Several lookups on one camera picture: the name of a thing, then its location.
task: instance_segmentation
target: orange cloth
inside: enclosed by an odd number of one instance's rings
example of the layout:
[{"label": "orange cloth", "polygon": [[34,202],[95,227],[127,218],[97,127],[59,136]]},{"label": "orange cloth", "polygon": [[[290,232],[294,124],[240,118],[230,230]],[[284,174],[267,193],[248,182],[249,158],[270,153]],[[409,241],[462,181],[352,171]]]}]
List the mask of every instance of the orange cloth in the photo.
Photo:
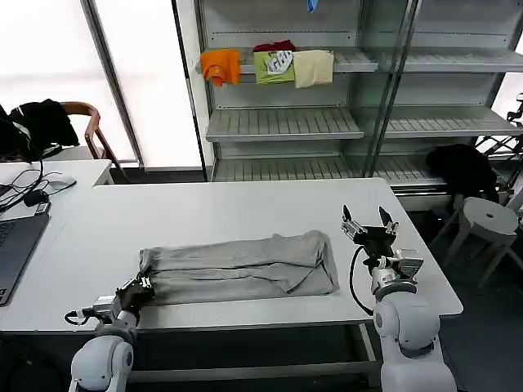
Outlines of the orange cloth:
[{"label": "orange cloth", "polygon": [[223,83],[239,84],[239,53],[229,49],[208,51],[200,56],[202,74],[212,79],[212,84],[221,87]]}]

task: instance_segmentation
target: blue object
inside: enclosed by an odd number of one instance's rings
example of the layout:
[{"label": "blue object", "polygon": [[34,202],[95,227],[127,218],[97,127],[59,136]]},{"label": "blue object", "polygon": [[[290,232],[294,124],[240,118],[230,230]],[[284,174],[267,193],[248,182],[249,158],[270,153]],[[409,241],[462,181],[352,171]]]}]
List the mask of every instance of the blue object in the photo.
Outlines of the blue object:
[{"label": "blue object", "polygon": [[307,0],[307,6],[309,7],[309,12],[316,11],[316,8],[318,7],[318,2],[320,2],[320,0]]}]

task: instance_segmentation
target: white table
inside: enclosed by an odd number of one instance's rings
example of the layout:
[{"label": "white table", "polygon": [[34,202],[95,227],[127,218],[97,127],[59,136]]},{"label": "white table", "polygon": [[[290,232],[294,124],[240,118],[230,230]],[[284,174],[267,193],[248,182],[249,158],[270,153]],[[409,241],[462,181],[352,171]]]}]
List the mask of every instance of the white table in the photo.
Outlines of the white table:
[{"label": "white table", "polygon": [[[69,211],[65,228],[24,276],[0,329],[18,332],[92,330],[67,324],[70,310],[92,305],[137,272],[143,247],[182,247],[237,239],[326,233],[340,290],[328,296],[148,307],[142,330],[204,330],[332,325],[369,321],[349,292],[356,246],[340,229],[342,205],[362,225],[380,225],[383,206],[400,222],[395,247],[418,249],[425,263],[418,292],[441,315],[463,307],[405,210],[382,179],[98,186]],[[355,290],[372,306],[371,278],[361,263]]]},{"label": "white table", "polygon": [[[80,195],[86,190],[91,190],[93,186],[105,184],[110,179],[109,169],[111,162],[107,159],[91,159],[85,161],[44,161],[43,174],[59,172],[76,179],[77,184],[67,189],[67,191],[51,196],[53,210],[60,210],[65,203],[73,200],[75,195]],[[21,172],[28,169],[40,170],[40,163],[0,163],[0,184],[10,184]],[[18,186],[30,185],[38,179],[38,172],[29,171],[16,181]],[[13,207],[11,210],[0,215],[0,221],[7,219],[32,216],[36,211],[36,206],[27,208],[24,202]]]},{"label": "white table", "polygon": [[[70,216],[78,214],[78,212],[83,209],[85,198],[88,200],[88,195],[90,194],[90,191],[92,191],[93,186],[105,184],[110,180],[110,166],[111,162],[106,159],[67,162],[44,161],[44,174],[49,172],[60,172],[75,178],[77,184],[70,189],[51,196],[51,209],[49,210],[51,219],[49,220],[42,237],[38,241],[38,245],[31,256],[31,259],[25,266],[25,271],[22,274],[12,298],[16,298],[16,296],[20,295],[21,290],[28,290],[24,288],[20,290],[20,285],[28,280],[30,281],[33,274],[38,275],[39,270],[42,268],[42,263],[44,263],[43,268],[45,268],[45,263],[47,261],[44,256],[47,254],[47,251],[52,244],[60,237],[60,234],[64,230],[65,222]],[[0,163],[0,183],[9,184],[23,170],[32,167],[39,169],[40,164]],[[36,179],[38,179],[37,172],[28,172],[25,173],[16,184],[20,186],[29,185]],[[24,202],[21,202],[11,210],[0,215],[0,221],[32,216],[35,211],[36,207],[27,208]],[[41,298],[42,293],[33,292],[33,295]],[[11,304],[0,307],[0,319],[10,311],[11,307]]]}]

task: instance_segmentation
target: gray cloth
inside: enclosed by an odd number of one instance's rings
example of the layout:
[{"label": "gray cloth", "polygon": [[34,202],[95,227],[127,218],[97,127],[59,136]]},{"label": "gray cloth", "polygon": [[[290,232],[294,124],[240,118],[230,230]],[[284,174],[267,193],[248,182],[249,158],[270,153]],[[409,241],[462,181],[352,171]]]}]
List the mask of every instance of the gray cloth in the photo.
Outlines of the gray cloth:
[{"label": "gray cloth", "polygon": [[329,237],[309,231],[296,237],[234,241],[140,251],[150,269],[156,305],[314,296],[339,289]]}]

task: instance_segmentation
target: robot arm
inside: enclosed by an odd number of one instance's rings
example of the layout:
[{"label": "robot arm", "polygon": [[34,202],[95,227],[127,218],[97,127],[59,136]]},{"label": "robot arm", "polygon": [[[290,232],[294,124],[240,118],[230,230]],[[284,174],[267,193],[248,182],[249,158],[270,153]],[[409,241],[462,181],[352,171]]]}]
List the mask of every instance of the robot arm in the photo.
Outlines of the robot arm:
[{"label": "robot arm", "polygon": [[[455,392],[456,384],[441,352],[440,318],[416,294],[414,276],[423,259],[417,251],[392,251],[397,223],[380,207],[383,227],[361,226],[343,207],[342,230],[367,253],[373,278],[374,326],[382,345],[383,392]],[[355,258],[351,266],[354,269]],[[351,292],[355,296],[350,281]]]},{"label": "robot arm", "polygon": [[[114,296],[98,298],[91,308],[68,313],[65,320],[83,325],[90,317],[101,324],[97,337],[88,341],[73,357],[69,392],[124,392],[132,369],[132,343],[140,321],[140,309],[154,298],[148,278],[138,276],[118,289]],[[82,322],[71,320],[83,319]]]}]

